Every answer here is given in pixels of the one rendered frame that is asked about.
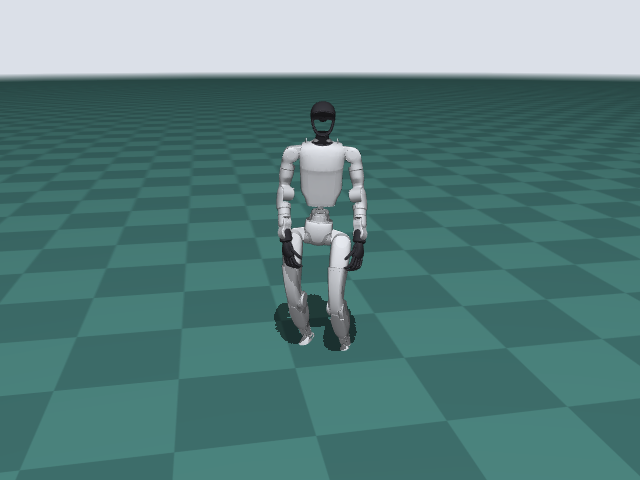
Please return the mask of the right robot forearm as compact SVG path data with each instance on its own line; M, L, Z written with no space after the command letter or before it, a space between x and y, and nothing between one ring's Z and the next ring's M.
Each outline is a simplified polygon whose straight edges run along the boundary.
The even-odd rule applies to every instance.
M278 236L280 239L285 239L285 229L289 228L291 230L292 225L290 215L291 203L283 201L283 194L283 188L279 187L277 190L276 207L278 209Z

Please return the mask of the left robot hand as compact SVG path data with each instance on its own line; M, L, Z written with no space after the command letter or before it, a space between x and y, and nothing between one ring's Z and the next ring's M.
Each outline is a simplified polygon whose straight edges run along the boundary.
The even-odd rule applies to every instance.
M353 245L352 251L344 258L344 260L347 260L352 256L350 264L347 267L344 267L344 269L347 269L346 271L358 270L362 265L364 256L363 244L366 243L366 239L360 239L360 234L361 231L359 229L354 231L353 242L355 244Z

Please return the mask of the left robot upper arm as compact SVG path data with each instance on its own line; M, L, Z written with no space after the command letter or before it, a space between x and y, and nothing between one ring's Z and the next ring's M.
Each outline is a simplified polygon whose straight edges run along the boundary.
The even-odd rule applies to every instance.
M350 179L353 188L349 190L349 199L351 202L361 202L361 188L364 188L364 171L361 154L357 148L343 146L345 153L345 161L351 163L348 167Z

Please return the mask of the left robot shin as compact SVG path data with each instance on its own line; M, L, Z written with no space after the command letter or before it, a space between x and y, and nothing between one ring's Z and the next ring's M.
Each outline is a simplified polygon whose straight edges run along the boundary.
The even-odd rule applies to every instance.
M339 338L340 344L347 345L349 347L351 344L349 335L350 315L347 309L346 300L344 300L342 309L339 311L339 316L340 318L337 315L331 315L331 325L334 333Z

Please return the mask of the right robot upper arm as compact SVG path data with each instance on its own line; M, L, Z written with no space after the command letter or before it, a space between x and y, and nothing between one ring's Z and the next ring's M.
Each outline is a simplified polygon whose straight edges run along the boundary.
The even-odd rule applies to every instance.
M281 160L280 172L279 172L279 187L283 188L283 200L291 201L294 198L294 188L290 186L295 166L293 162L299 160L299 153L302 145L292 145L285 148ZM279 188L278 187L278 188Z

